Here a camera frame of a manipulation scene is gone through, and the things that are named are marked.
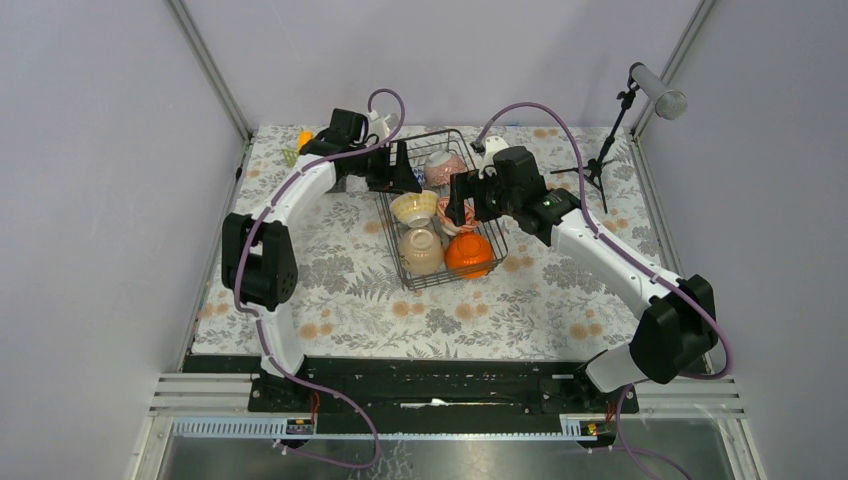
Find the yellow patterned bowl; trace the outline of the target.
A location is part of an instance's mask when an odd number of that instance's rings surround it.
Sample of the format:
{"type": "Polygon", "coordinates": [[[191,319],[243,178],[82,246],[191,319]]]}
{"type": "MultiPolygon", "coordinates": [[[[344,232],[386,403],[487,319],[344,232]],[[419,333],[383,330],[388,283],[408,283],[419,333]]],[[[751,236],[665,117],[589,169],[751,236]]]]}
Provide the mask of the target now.
{"type": "Polygon", "coordinates": [[[431,190],[405,193],[390,203],[390,211],[410,228],[425,228],[436,214],[439,195],[431,190]]]}

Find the pink speckled bowl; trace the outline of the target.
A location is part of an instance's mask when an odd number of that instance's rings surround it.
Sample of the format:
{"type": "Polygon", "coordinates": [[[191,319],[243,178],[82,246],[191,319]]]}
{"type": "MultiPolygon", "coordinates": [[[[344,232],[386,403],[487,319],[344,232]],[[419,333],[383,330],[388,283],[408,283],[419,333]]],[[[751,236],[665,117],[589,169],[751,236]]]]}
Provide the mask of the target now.
{"type": "Polygon", "coordinates": [[[454,174],[466,170],[466,165],[458,154],[444,150],[430,154],[423,166],[425,180],[431,187],[448,184],[454,174]]]}

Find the red white patterned bowl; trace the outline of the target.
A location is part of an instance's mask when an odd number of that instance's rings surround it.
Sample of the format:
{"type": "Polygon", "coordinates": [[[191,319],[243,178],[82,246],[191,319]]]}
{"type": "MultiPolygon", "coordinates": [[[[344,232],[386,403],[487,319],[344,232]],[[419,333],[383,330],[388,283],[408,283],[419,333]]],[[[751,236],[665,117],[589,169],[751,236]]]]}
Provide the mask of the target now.
{"type": "Polygon", "coordinates": [[[470,233],[481,226],[481,222],[475,218],[475,211],[471,205],[464,203],[464,223],[457,226],[447,215],[446,208],[449,205],[450,198],[447,196],[440,197],[437,202],[437,216],[440,222],[441,231],[449,237],[455,237],[461,233],[470,233]]]}

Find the blue white patterned bowl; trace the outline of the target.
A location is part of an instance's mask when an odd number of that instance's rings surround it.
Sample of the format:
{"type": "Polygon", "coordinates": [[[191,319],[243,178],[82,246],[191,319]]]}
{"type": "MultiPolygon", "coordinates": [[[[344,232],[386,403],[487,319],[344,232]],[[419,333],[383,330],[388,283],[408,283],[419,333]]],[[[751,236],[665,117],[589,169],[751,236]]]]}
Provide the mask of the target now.
{"type": "Polygon", "coordinates": [[[420,167],[412,167],[411,170],[419,186],[424,189],[427,186],[427,180],[423,169],[420,167]]]}

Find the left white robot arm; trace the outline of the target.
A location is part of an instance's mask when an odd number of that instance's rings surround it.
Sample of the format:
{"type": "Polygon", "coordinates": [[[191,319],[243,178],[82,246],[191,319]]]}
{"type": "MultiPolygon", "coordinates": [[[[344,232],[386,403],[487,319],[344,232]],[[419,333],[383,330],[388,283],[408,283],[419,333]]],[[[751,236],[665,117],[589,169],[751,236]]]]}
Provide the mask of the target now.
{"type": "Polygon", "coordinates": [[[278,376],[272,398],[288,411],[309,401],[299,377],[305,353],[296,338],[290,299],[298,284],[292,229],[339,180],[364,179],[372,191],[420,192],[400,129],[379,132],[381,116],[336,109],[327,128],[302,142],[277,189],[247,214],[230,213],[222,225],[221,278],[235,307],[255,324],[261,368],[278,376]]]}

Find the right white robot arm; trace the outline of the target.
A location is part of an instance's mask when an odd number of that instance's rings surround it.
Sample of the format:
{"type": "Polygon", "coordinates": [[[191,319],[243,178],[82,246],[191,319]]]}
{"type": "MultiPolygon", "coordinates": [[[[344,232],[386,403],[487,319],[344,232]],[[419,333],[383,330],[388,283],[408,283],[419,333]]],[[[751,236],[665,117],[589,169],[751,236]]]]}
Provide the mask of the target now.
{"type": "Polygon", "coordinates": [[[628,384],[667,384],[718,343],[709,282],[651,265],[585,211],[577,196],[548,188],[525,147],[502,147],[483,168],[452,175],[445,212],[457,225],[465,221],[466,201],[477,220],[509,216],[525,233],[580,262],[638,319],[629,343],[579,368],[573,396],[583,410],[601,410],[628,384]]]}

